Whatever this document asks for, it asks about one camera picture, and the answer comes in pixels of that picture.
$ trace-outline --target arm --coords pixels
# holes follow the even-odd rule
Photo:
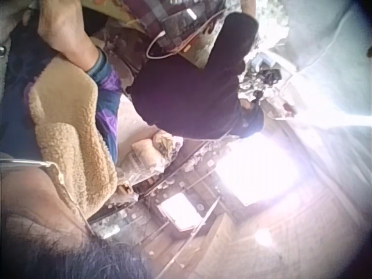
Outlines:
[[[87,72],[97,83],[96,127],[116,162],[121,83],[104,52],[84,31],[80,0],[41,0],[38,33],[51,48]]]
[[[38,33],[77,67],[88,71],[99,52],[84,31],[80,0],[40,0]]]
[[[225,19],[205,67],[207,71],[244,68],[244,57],[251,50],[258,31],[254,19],[255,0],[242,0],[243,13],[232,13]]]

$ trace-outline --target plaid shirt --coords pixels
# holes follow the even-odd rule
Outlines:
[[[187,26],[187,31],[181,33],[178,37],[170,38],[167,35],[160,38],[157,43],[168,52],[175,50],[194,32],[203,26],[206,20],[210,19],[217,12],[225,7],[225,0],[121,0],[140,24],[146,33],[152,38],[164,30],[164,19],[178,12],[192,8],[199,3],[204,4],[204,17],[195,19],[192,26]],[[170,30],[177,29],[175,26],[167,26]]]

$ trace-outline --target black sweater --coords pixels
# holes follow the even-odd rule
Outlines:
[[[150,60],[128,89],[149,125],[184,138],[218,139],[242,122],[238,75],[258,30],[255,19],[232,13],[205,68],[180,55]]]

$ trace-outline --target white cable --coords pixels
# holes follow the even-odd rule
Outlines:
[[[187,39],[185,42],[182,43],[182,45],[178,46],[176,48],[175,51],[173,52],[170,52],[170,53],[167,53],[163,56],[151,56],[150,55],[150,50],[152,48],[152,46],[154,45],[154,43],[161,37],[164,37],[166,35],[166,32],[163,30],[161,31],[156,37],[155,39],[152,40],[152,42],[150,43],[149,47],[147,48],[146,50],[146,57],[148,59],[153,59],[153,60],[159,60],[159,59],[164,59],[164,58],[168,58],[170,56],[173,56],[173,55],[176,55],[178,52],[180,52],[184,47],[186,47],[190,42],[191,40],[193,40],[196,35],[198,35],[201,30],[203,30],[213,19],[215,19],[217,16],[219,16],[220,14],[222,14],[223,12],[227,11],[227,9],[222,9],[221,11],[217,12],[215,15],[213,15],[209,20],[207,20],[196,32],[194,32],[193,35],[190,35],[189,39]]]

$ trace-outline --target gray fabric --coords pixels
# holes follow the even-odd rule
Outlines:
[[[6,64],[8,62],[8,53],[11,46],[10,40],[7,40],[2,46],[5,47],[7,51],[5,56],[0,58],[0,104],[4,93]]]
[[[0,58],[0,104],[4,93],[6,64],[10,51],[10,32],[21,21],[24,11],[31,0],[7,0],[0,2],[0,45],[6,48],[6,54]]]

